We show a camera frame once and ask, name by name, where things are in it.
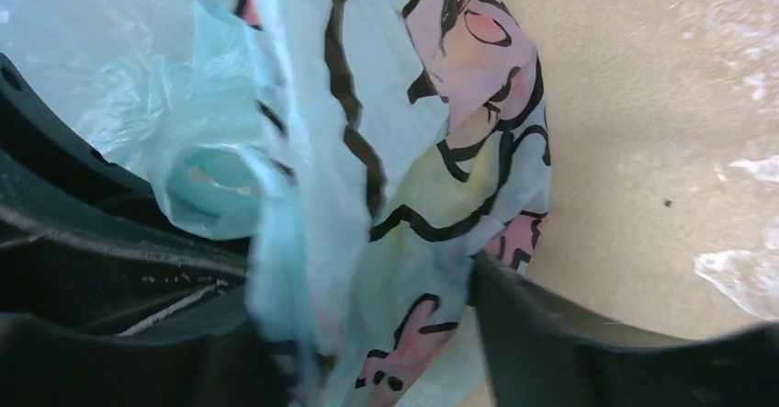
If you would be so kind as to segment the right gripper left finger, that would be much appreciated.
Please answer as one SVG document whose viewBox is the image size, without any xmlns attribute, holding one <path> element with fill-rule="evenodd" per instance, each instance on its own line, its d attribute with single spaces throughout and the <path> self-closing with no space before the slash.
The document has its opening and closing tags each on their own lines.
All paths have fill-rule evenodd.
<svg viewBox="0 0 779 407">
<path fill-rule="evenodd" d="M 137 334 L 78 334 L 1 316 L 4 406 L 286 406 L 240 289 Z"/>
</svg>

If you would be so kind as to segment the light blue plastic bag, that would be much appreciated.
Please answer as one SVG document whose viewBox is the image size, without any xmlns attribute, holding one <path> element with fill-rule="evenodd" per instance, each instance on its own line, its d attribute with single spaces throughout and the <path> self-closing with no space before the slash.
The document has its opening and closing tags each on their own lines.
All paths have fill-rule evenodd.
<svg viewBox="0 0 779 407">
<path fill-rule="evenodd" d="M 177 228 L 249 238 L 296 406 L 454 406 L 480 250 L 524 272 L 551 187 L 503 0 L 1 0 L 1 48 Z"/>
</svg>

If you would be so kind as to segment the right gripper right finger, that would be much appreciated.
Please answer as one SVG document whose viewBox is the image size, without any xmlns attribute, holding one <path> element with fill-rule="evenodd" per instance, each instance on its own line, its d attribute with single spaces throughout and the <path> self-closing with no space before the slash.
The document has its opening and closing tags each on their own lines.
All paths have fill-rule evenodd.
<svg viewBox="0 0 779 407">
<path fill-rule="evenodd" d="M 778 327 L 694 341 L 627 325 L 487 254 L 471 290 L 499 406 L 775 406 Z"/>
</svg>

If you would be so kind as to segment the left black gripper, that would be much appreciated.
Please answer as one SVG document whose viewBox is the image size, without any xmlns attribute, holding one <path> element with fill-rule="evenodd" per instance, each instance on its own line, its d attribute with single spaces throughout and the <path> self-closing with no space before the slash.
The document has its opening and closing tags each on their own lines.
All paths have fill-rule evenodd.
<svg viewBox="0 0 779 407">
<path fill-rule="evenodd" d="M 1 311 L 94 335 L 132 335 L 227 297 L 243 240 L 188 235 L 150 187 L 107 162 L 1 60 Z"/>
</svg>

